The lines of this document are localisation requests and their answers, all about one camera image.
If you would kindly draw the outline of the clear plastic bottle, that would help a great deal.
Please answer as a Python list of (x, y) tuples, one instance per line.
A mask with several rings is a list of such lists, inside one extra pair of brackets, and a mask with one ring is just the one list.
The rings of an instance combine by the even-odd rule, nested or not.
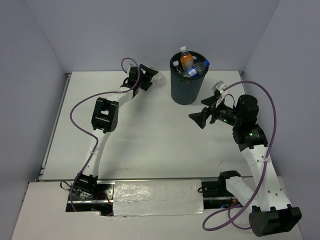
[(166, 84), (167, 79), (166, 76), (160, 71), (152, 77), (151, 80), (156, 86), (160, 87)]

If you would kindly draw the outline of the green label clear bottle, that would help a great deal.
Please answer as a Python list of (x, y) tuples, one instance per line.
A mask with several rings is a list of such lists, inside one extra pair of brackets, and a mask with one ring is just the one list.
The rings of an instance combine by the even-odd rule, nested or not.
[(172, 66), (177, 74), (182, 74), (182, 68), (178, 60), (172, 62)]

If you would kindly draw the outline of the Pepsi label clear bottle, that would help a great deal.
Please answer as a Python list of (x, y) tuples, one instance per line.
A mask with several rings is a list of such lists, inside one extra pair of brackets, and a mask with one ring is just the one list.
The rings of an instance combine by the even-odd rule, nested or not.
[(204, 62), (197, 62), (191, 68), (182, 72), (180, 75), (185, 78), (195, 78), (198, 76), (202, 76), (206, 70), (208, 70), (210, 66), (210, 62), (205, 60)]

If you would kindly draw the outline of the orange label juice bottle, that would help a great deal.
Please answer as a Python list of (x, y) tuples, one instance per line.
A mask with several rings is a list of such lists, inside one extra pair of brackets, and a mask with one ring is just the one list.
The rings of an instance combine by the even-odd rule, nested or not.
[(186, 46), (182, 46), (180, 48), (181, 56), (180, 56), (180, 63), (184, 71), (190, 69), (194, 66), (194, 59), (193, 56), (187, 51)]

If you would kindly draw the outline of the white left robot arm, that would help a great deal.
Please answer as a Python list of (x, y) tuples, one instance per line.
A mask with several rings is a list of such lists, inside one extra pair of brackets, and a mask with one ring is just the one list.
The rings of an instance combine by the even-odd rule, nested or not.
[(97, 180), (99, 166), (105, 145), (117, 125), (119, 109), (125, 103), (131, 101), (140, 89), (146, 91), (153, 84), (152, 80), (159, 76), (157, 70), (141, 64), (139, 67), (130, 66), (128, 77), (118, 91), (113, 91), (106, 98), (98, 97), (92, 117), (92, 131), (87, 132), (93, 141), (87, 154), (88, 159), (75, 177), (71, 192), (81, 194), (86, 199), (93, 199), (98, 194)]

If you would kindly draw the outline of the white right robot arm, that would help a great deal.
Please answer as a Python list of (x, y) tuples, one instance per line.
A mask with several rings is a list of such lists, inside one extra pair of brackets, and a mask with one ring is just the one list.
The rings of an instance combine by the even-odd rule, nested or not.
[(248, 210), (249, 229), (257, 237), (289, 232), (302, 218), (301, 210), (292, 206), (278, 180), (270, 157), (273, 140), (267, 140), (263, 129), (257, 123), (258, 100), (252, 95), (243, 94), (235, 106), (225, 105), (225, 97), (234, 86), (223, 81), (217, 82), (212, 88), (213, 96), (201, 101), (205, 105), (202, 111), (192, 113), (189, 117), (201, 129), (206, 126), (207, 120), (211, 124), (221, 121), (232, 126), (233, 139), (249, 165), (256, 187), (251, 190), (235, 170), (220, 173), (217, 181), (218, 192), (224, 196), (232, 194), (238, 200), (238, 203), (234, 203), (226, 211), (242, 208), (216, 227), (206, 227), (210, 219), (207, 216), (202, 228), (207, 232), (220, 230), (233, 224)]

